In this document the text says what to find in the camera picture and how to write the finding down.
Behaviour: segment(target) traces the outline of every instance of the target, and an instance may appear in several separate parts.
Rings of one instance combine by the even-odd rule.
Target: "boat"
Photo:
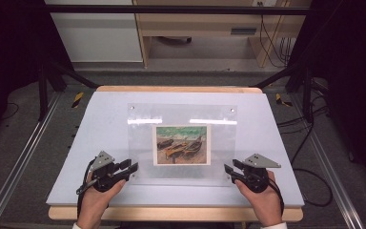
[[[167,148],[165,150],[166,158],[169,158],[170,156],[172,156],[173,158],[180,156],[180,154],[183,153],[183,150],[186,147],[187,147],[187,142],[182,142],[180,144]]]
[[[173,139],[164,140],[157,143],[158,150],[165,149],[166,147],[171,146],[173,143]]]
[[[196,141],[194,141],[183,150],[184,156],[195,155],[201,149],[202,144],[203,142],[201,141],[201,136],[199,136]]]

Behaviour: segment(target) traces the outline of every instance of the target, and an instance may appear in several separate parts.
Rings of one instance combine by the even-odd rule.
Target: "wooden table edge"
[[[175,87],[175,86],[100,86],[97,92],[170,92],[170,93],[240,93],[262,94],[259,88]]]
[[[76,220],[75,206],[51,206],[51,219]],[[286,208],[284,221],[300,221],[300,207]],[[257,221],[248,207],[109,207],[102,219],[114,221]]]

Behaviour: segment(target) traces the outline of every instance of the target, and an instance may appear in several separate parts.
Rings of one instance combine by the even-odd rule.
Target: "wooden cabinet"
[[[131,5],[131,0],[45,0],[47,4]],[[72,63],[141,62],[132,13],[52,13]]]
[[[135,5],[159,6],[243,6],[252,0],[133,0]],[[308,7],[311,0],[277,0],[276,7]],[[263,16],[266,32],[260,33],[261,15],[230,14],[152,14],[135,15],[144,65],[148,66],[153,36],[247,36],[259,67],[264,67],[267,53],[278,37],[297,37],[305,16]]]

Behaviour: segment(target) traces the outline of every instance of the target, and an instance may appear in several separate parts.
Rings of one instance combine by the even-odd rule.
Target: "white tabletop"
[[[51,190],[47,200],[49,205],[76,205],[75,191],[81,185],[89,161],[94,159],[100,151],[107,152],[116,161],[124,160],[129,156],[127,119],[128,105],[132,103],[235,106],[237,108],[234,145],[236,159],[241,160],[257,153],[281,164],[281,168],[270,170],[274,171],[285,207],[297,208],[304,205],[265,94],[174,92],[94,93],[69,155]],[[249,207],[249,202],[241,196],[233,184],[216,187],[138,185],[128,182],[121,193],[111,201],[110,206]]]

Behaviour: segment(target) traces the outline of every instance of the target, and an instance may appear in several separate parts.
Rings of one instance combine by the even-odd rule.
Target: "white cabinet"
[[[131,5],[131,0],[46,0],[46,4]],[[52,13],[71,62],[142,62],[132,13]]]

